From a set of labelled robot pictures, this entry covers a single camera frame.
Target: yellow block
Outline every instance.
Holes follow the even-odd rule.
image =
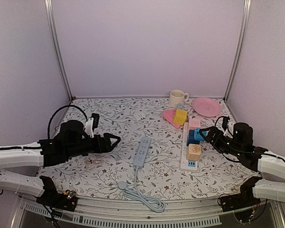
[[[187,150],[187,160],[188,161],[198,161],[201,155],[201,146],[197,144],[189,144]]]
[[[187,111],[177,108],[173,117],[173,123],[184,125],[187,119]]]

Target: pink sponge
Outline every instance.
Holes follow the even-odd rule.
[[[174,124],[173,123],[173,117],[175,114],[176,109],[169,109],[169,110],[165,110],[162,113],[162,116],[164,119],[166,119],[169,123],[171,123],[174,127],[176,127],[177,129],[179,129],[181,126],[179,124]]]

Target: white cable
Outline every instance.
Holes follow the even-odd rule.
[[[136,191],[127,188],[127,183],[124,182],[124,181],[119,182],[118,183],[118,187],[121,190],[123,190],[123,193],[124,193],[124,195],[126,197],[131,198],[133,200],[138,200],[138,201],[142,202],[150,210],[152,210],[152,211],[154,211],[156,213],[162,213],[165,210],[165,208],[166,208],[166,204],[163,201],[161,201],[160,199],[158,199],[156,197],[144,196],[137,189],[137,172],[138,172],[138,169],[139,169],[139,167],[136,167],[136,170],[135,170],[134,185],[135,185],[135,190]]]

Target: white wall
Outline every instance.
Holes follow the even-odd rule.
[[[66,103],[44,1],[0,0],[0,145],[45,138],[49,118]],[[15,199],[0,196],[0,228],[8,227]]]
[[[53,1],[73,95],[223,97],[243,0]]]
[[[285,156],[285,1],[252,1],[229,104],[255,145]]]

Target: coffee mug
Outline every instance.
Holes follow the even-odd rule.
[[[189,94],[184,93],[181,90],[174,89],[170,92],[169,105],[173,108],[177,108],[178,104],[185,104],[185,101],[189,100]]]

